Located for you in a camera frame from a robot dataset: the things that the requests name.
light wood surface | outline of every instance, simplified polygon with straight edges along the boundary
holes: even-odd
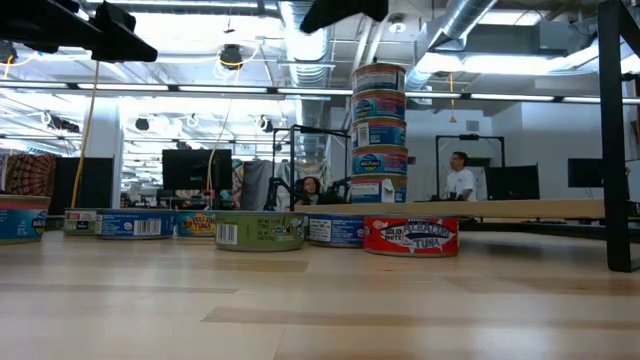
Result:
[[[633,245],[637,256],[638,245]],[[0,246],[2,360],[637,360],[605,243],[461,233],[460,255],[99,241]]]
[[[409,214],[420,216],[484,216],[494,218],[603,218],[602,200],[439,201],[408,204],[299,206],[310,214]]]

black frame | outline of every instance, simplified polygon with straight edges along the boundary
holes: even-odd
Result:
[[[640,56],[640,29],[622,2],[601,2],[598,5],[598,48],[607,264],[612,271],[632,272],[640,268],[640,261],[631,258],[627,217],[620,36]]]
[[[300,132],[300,133],[306,133],[306,134],[327,134],[327,135],[333,135],[333,136],[338,136],[341,138],[345,139],[345,143],[344,143],[344,177],[347,178],[349,176],[349,162],[347,161],[349,159],[349,143],[348,140],[351,139],[351,136],[349,136],[349,132],[348,131],[344,131],[344,130],[324,130],[324,129],[316,129],[313,127],[309,127],[309,126],[303,126],[303,125],[293,125],[290,128],[274,128],[273,129],[273,157],[272,157],[272,163],[273,166],[271,167],[271,178],[273,179],[275,177],[275,172],[276,172],[276,167],[275,167],[275,163],[276,163],[276,134],[279,131],[288,131],[289,132],[289,146],[291,147],[289,150],[289,163],[291,165],[289,168],[289,186],[291,187],[291,189],[294,189],[295,186],[295,157],[296,157],[296,132]],[[291,211],[295,210],[295,199],[293,197],[293,194],[291,194],[291,196],[289,197],[289,209],[291,209]]]
[[[480,139],[486,140],[498,140],[500,141],[500,160],[502,160],[502,167],[505,167],[505,154],[504,154],[504,136],[482,136],[475,134],[467,135],[436,135],[436,191],[440,195],[440,139],[458,139],[460,141],[478,141]]]

